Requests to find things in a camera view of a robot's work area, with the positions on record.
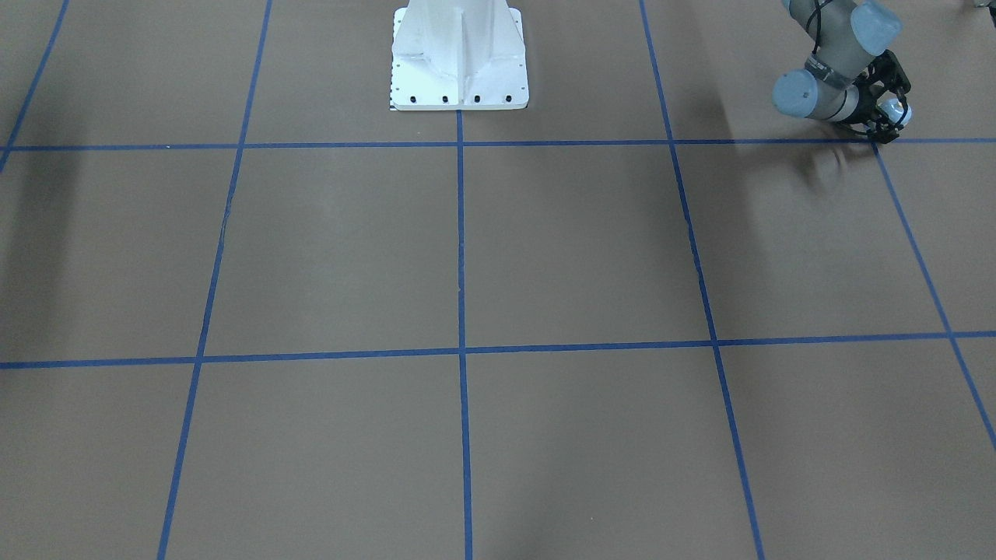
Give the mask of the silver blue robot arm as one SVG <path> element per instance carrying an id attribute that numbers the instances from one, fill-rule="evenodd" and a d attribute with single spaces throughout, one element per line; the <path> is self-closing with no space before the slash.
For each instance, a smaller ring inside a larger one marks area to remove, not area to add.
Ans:
<path id="1" fill-rule="evenodd" d="M 879 1 L 785 1 L 783 7 L 812 49 L 803 67 L 775 82 L 776 110 L 871 142 L 899 138 L 912 118 L 911 82 L 889 49 L 903 31 L 899 16 Z"/>

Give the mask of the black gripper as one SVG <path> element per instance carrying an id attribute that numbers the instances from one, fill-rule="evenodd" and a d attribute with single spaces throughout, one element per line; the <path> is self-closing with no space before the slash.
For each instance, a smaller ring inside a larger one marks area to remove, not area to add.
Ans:
<path id="1" fill-rule="evenodd" d="M 877 143 L 898 139 L 910 123 L 912 109 L 907 102 L 912 85 L 899 57 L 891 50 L 879 54 L 854 85 L 858 103 L 850 116 L 851 134 L 874 135 Z"/>

